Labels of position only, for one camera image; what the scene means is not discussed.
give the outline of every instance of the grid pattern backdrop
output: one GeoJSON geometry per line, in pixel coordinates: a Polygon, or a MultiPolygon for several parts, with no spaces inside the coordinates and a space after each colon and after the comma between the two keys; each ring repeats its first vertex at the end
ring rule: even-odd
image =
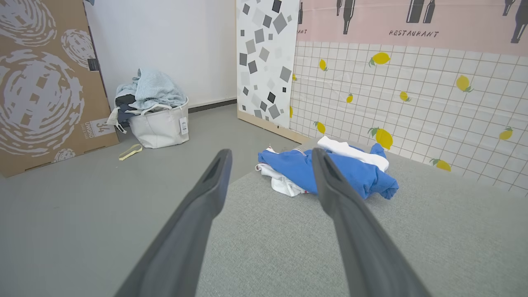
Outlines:
{"type": "Polygon", "coordinates": [[[379,128],[391,153],[527,196],[527,57],[297,42],[294,75],[290,129],[373,145],[379,128]]]}

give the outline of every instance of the white towel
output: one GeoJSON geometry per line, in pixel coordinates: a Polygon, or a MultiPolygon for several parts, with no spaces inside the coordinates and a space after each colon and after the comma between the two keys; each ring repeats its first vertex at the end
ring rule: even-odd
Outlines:
{"type": "MultiPolygon", "coordinates": [[[[266,150],[276,153],[270,147],[266,150]]],[[[285,177],[283,174],[275,171],[268,164],[259,163],[257,164],[257,166],[255,166],[255,170],[260,171],[260,173],[264,176],[271,177],[271,188],[279,193],[288,195],[290,197],[295,197],[301,193],[307,193],[307,191],[294,184],[289,178],[285,177]]]]}
{"type": "Polygon", "coordinates": [[[319,139],[317,145],[326,150],[332,151],[334,154],[352,157],[354,159],[360,160],[363,163],[376,165],[383,172],[389,168],[389,161],[384,157],[362,152],[350,147],[346,142],[338,142],[323,136],[323,138],[319,139]]]}

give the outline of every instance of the price tag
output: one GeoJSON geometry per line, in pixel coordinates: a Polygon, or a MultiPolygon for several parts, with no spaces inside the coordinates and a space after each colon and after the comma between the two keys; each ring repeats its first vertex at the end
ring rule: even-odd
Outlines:
{"type": "Polygon", "coordinates": [[[187,127],[187,117],[180,119],[180,130],[182,131],[182,135],[189,133],[189,128],[187,127]]]}

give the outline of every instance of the cardboard panel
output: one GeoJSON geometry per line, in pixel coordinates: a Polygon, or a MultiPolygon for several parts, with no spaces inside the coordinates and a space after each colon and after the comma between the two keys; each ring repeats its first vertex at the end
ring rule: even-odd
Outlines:
{"type": "Polygon", "coordinates": [[[0,5],[2,174],[117,144],[83,2],[0,5]]]}

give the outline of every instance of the white laundry basket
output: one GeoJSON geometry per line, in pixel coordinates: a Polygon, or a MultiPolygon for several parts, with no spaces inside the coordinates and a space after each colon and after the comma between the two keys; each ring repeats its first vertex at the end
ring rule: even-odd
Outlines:
{"type": "Polygon", "coordinates": [[[156,104],[145,109],[141,115],[131,117],[128,120],[130,129],[139,142],[150,149],[184,143],[189,140],[188,104],[189,98],[184,105],[178,107],[156,104]],[[154,108],[165,110],[147,113],[154,108]]]}

